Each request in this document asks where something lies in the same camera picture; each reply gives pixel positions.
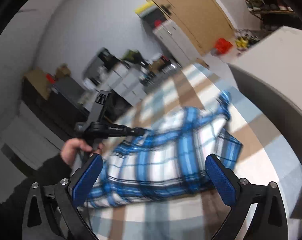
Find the blue gripper pad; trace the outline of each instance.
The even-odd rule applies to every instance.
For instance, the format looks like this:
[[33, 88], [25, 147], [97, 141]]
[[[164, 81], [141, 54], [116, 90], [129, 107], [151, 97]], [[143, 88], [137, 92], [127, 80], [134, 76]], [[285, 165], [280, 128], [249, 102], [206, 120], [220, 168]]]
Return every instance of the blue gripper pad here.
[[97, 154], [96, 158], [92, 161], [78, 183], [73, 187], [72, 190], [72, 205], [76, 208], [82, 205], [90, 190], [92, 189], [95, 181], [102, 171], [103, 159], [101, 155]]
[[219, 195], [224, 204], [227, 206], [235, 206], [235, 189], [211, 156], [208, 156], [206, 158], [205, 167], [207, 174], [209, 175], [211, 181], [219, 192]]

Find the white box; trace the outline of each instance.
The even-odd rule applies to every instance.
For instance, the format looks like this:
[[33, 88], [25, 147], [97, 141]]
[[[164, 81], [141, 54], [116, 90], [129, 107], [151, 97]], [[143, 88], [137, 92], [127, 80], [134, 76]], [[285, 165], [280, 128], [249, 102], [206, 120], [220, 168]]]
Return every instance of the white box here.
[[144, 92], [143, 88], [144, 88], [144, 85], [142, 85], [141, 83], [139, 83], [139, 84], [137, 84], [137, 85], [133, 88], [132, 92], [133, 92], [138, 98], [143, 99], [143, 98], [145, 98], [145, 96], [147, 95], [147, 94]]
[[97, 86], [95, 84], [93, 84], [93, 82], [86, 78], [85, 80], [83, 80], [82, 84], [88, 89], [88, 90], [93, 90], [95, 89]]
[[106, 84], [105, 82], [101, 85], [99, 85], [99, 87], [97, 88], [98, 91], [104, 90], [104, 91], [110, 91], [111, 87]]
[[131, 106], [135, 106], [138, 102], [141, 101], [140, 98], [138, 98], [133, 92], [127, 93], [123, 97]]
[[123, 85], [125, 85], [127, 88], [129, 88], [132, 85], [134, 85], [135, 83], [137, 83], [138, 81], [139, 81], [139, 79], [133, 73], [129, 73], [123, 79]]
[[125, 95], [127, 88], [123, 85], [123, 83], [121, 82], [120, 84], [118, 84], [115, 88], [113, 88], [113, 90], [120, 96]]
[[107, 78], [107, 80], [104, 82], [107, 85], [109, 85], [112, 89], [115, 88], [118, 83], [122, 80], [122, 78], [113, 70], [110, 71], [110, 74]]
[[122, 78], [124, 78], [126, 76], [126, 74], [128, 73], [128, 69], [122, 63], [118, 63], [115, 66], [114, 71]]

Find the blue plaid fabric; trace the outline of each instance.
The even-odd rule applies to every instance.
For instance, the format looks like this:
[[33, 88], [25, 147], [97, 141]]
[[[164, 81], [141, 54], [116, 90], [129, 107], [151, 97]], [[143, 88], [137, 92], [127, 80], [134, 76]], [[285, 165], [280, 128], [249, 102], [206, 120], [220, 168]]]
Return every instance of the blue plaid fabric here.
[[206, 110], [180, 108], [168, 114], [158, 130], [127, 138], [105, 161], [89, 204], [119, 206], [211, 188], [206, 156], [215, 153], [233, 168], [242, 147], [223, 129], [230, 119], [229, 104], [229, 93], [222, 91]]

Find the black sleeve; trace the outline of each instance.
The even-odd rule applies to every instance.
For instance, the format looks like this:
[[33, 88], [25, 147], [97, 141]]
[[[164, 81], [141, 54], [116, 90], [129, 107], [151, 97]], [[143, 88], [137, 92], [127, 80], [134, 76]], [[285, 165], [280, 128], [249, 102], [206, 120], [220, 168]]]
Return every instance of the black sleeve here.
[[10, 197], [2, 203], [1, 217], [11, 229], [19, 233], [21, 238], [22, 220], [28, 193], [32, 183], [38, 182], [41, 186], [57, 184], [63, 178], [69, 178], [71, 168], [64, 163], [60, 155], [46, 160], [32, 176], [26, 178], [18, 186]]

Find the human hand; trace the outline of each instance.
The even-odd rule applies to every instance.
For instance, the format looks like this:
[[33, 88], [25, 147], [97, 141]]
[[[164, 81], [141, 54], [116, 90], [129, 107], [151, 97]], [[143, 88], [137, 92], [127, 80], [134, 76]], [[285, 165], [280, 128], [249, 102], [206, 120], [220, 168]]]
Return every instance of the human hand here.
[[[103, 147], [104, 147], [104, 144], [100, 143], [99, 148], [96, 151], [94, 151], [94, 153], [101, 154]], [[62, 150], [60, 153], [61, 159], [67, 165], [72, 167], [75, 162], [75, 157], [76, 157], [78, 150], [83, 150], [84, 152], [91, 152], [92, 147], [89, 146], [85, 140], [78, 139], [78, 138], [69, 139], [68, 141], [65, 142], [64, 146], [62, 147]]]

